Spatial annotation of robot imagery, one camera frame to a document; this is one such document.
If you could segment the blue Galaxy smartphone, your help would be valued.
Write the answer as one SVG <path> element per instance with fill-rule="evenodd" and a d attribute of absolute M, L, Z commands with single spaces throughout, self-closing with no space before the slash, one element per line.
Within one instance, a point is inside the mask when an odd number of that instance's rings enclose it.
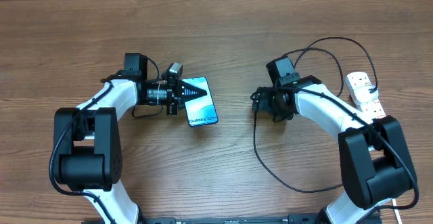
<path fill-rule="evenodd" d="M 214 106 L 207 78 L 202 76 L 190 79 L 183 79 L 182 81 L 185 81 L 186 83 L 189 83 L 201 89 L 205 89 L 207 91 L 207 95 L 204 97 L 200 97 L 198 99 L 193 99 L 190 101 L 183 101 L 185 104 L 185 111 L 189 126 L 199 127 L 218 123 L 219 119 L 217 116 L 216 108 Z"/>

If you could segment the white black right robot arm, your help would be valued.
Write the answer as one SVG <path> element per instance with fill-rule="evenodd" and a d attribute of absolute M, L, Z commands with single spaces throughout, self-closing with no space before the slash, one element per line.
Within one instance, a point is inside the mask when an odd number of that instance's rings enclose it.
<path fill-rule="evenodd" d="M 397 119 L 370 118 L 331 93 L 316 77 L 301 77 L 290 58 L 266 65 L 271 87 L 258 87 L 250 96 L 255 112 L 266 111 L 273 121 L 299 114 L 317 123 L 338 141 L 344 191 L 317 214 L 290 214 L 290 223 L 381 223 L 375 212 L 409 190 L 410 204 L 419 201 L 415 168 Z"/>

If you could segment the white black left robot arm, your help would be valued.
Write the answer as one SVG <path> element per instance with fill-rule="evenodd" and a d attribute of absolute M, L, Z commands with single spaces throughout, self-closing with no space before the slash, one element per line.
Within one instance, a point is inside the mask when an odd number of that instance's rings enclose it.
<path fill-rule="evenodd" d="M 158 106 L 168 115 L 187 112 L 191 127 L 214 123 L 208 82 L 182 79 L 183 67 L 172 63 L 156 78 L 147 77 L 151 58 L 126 53 L 124 68 L 101 80 L 104 87 L 87 102 L 60 108 L 54 116 L 49 180 L 65 196 L 83 196 L 101 223 L 145 223 L 138 204 L 124 188 L 118 122 L 138 105 Z"/>

